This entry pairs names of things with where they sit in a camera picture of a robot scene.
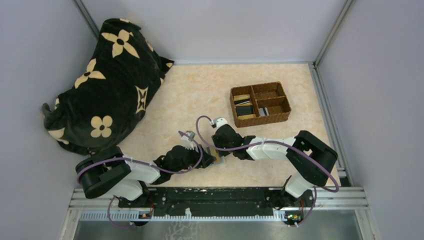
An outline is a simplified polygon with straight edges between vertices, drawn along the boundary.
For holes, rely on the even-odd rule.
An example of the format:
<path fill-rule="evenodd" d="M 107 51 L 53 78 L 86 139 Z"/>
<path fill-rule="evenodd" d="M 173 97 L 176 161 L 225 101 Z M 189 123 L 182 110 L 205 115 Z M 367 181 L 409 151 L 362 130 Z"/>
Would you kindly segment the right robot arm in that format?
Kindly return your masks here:
<path fill-rule="evenodd" d="M 271 139 L 255 135 L 242 137 L 230 125 L 217 128 L 211 137 L 214 146 L 223 155 L 233 154 L 240 160 L 287 160 L 296 173 L 283 187 L 283 193 L 298 199 L 313 186 L 325 186 L 338 154 L 326 143 L 307 130 L 296 136 Z"/>

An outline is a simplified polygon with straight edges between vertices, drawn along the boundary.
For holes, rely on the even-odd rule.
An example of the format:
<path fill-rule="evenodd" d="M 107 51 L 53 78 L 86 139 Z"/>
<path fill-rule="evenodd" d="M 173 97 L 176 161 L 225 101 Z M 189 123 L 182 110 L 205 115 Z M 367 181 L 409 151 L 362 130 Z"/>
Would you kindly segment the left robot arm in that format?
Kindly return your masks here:
<path fill-rule="evenodd" d="M 147 184 L 163 184 L 178 172 L 205 169 L 218 159 L 208 148 L 176 145 L 153 162 L 139 163 L 113 146 L 81 161 L 75 171 L 87 199 L 111 194 L 133 201 L 147 192 Z"/>

